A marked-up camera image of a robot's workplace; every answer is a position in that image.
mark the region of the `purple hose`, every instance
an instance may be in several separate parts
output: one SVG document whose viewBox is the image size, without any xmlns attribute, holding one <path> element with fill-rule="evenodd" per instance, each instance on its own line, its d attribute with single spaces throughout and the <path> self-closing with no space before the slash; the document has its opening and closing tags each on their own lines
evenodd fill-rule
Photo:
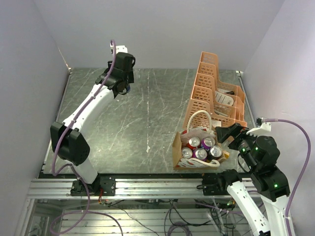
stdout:
<svg viewBox="0 0 315 236">
<path fill-rule="evenodd" d="M 304 162 L 304 165 L 303 165 L 303 168 L 301 170 L 301 173 L 299 175 L 299 177 L 297 178 L 297 181 L 293 187 L 293 190 L 291 192 L 291 195 L 289 197 L 289 201 L 286 205 L 286 209 L 285 209 L 285 222 L 286 222 L 286 226 L 287 226 L 287 231 L 289 233 L 289 236 L 292 236 L 292 232 L 291 232 L 291 228 L 290 228 L 290 223 L 289 223 L 289 219 L 288 219 L 288 216 L 289 216 L 289 211 L 290 211 L 290 207 L 291 207 L 291 204 L 292 204 L 292 201 L 293 201 L 293 198 L 294 198 L 294 194 L 296 192 L 296 189 L 297 187 L 299 186 L 299 183 L 301 182 L 301 179 L 302 179 L 302 176 L 306 170 L 306 167 L 307 167 L 307 164 L 309 162 L 309 159 L 310 159 L 310 155 L 311 155 L 311 140 L 307 134 L 307 132 L 305 131 L 305 129 L 303 129 L 299 124 L 293 122 L 293 121 L 290 121 L 290 120 L 286 120 L 286 119 L 263 119 L 262 122 L 285 122 L 285 123 L 290 123 L 290 124 L 293 124 L 295 125 L 296 127 L 298 127 L 302 132 L 303 134 L 305 135 L 306 137 L 306 141 L 307 141 L 307 154 L 306 154 L 306 159 L 305 159 L 305 162 Z"/>
<path fill-rule="evenodd" d="M 105 216 L 108 216 L 110 218 L 112 218 L 119 226 L 120 230 L 121 230 L 121 233 L 123 235 L 123 230 L 120 226 L 120 224 L 118 223 L 118 221 L 113 218 L 112 216 L 108 215 L 108 214 L 105 214 L 105 213 L 99 213 L 99 212 L 94 212 L 94 211 L 89 211 L 89 207 L 90 207 L 90 192 L 89 192 L 89 189 L 88 189 L 88 186 L 87 184 L 84 182 L 84 180 L 79 176 L 79 174 L 75 171 L 74 167 L 72 164 L 64 164 L 63 166 L 61 166 L 56 172 L 55 172 L 55 167 L 56 167 L 56 160 L 57 160 L 57 157 L 58 157 L 58 152 L 59 152 L 59 149 L 60 149 L 60 146 L 61 146 L 61 143 L 66 135 L 66 133 L 68 132 L 68 130 L 73 126 L 73 124 L 76 122 L 76 120 L 78 119 L 78 117 L 81 115 L 81 113 L 84 111 L 84 109 L 90 104 L 90 102 L 93 101 L 93 99 L 95 99 L 95 97 L 98 95 L 99 91 L 101 90 L 101 88 L 104 86 L 104 84 L 106 83 L 108 77 L 110 76 L 110 74 L 112 73 L 113 69 L 114 69 L 114 64 L 115 64 L 115 61 L 116 61 L 116 43 L 114 40 L 111 40 L 111 45 L 113 46 L 113 62 L 109 68 L 109 71 L 106 75 L 106 77 L 104 78 L 104 81 L 102 82 L 102 84 L 99 86 L 99 88 L 97 89 L 97 91 L 93 94 L 93 96 L 91 96 L 89 98 L 89 100 L 86 101 L 86 103 L 83 104 L 83 106 L 81 107 L 81 109 L 78 111 L 78 113 L 74 116 L 73 118 L 73 121 L 66 127 L 66 129 L 64 130 L 64 132 L 61 134 L 58 142 L 57 142 L 57 145 L 56 145 L 56 149 L 55 149 L 55 153 L 54 153 L 54 159 L 53 159 L 53 164 L 52 164 L 52 173 L 53 173 L 53 176 L 57 176 L 61 170 L 63 170 L 63 168 L 67 167 L 67 166 L 70 166 L 73 173 L 77 176 L 77 178 L 79 180 L 81 180 L 81 182 L 83 183 L 85 189 L 86 189 L 86 192 L 87 192 L 87 195 L 88 195 L 88 205 L 87 205 L 87 208 L 86 210 L 84 211 L 83 215 L 81 216 L 81 218 L 73 225 L 71 226 L 69 229 L 63 231 L 63 232 L 55 232 L 53 230 L 53 226 L 55 225 L 55 223 L 61 219 L 62 217 L 64 217 L 65 215 L 69 215 L 69 214 L 74 214 L 74 213 L 81 213 L 82 211 L 80 210 L 76 210 L 76 211 L 72 211 L 72 212 L 69 212 L 69 213 L 66 213 L 66 214 L 62 214 L 60 216 L 58 216 L 56 219 L 54 219 L 54 221 L 51 223 L 50 225 L 50 229 L 49 231 L 54 234 L 54 235 L 63 235 L 67 232 L 69 232 L 70 230 L 72 230 L 74 227 L 76 227 L 81 221 L 82 219 L 85 217 L 86 214 L 100 214 L 100 215 L 105 215 Z"/>
</svg>

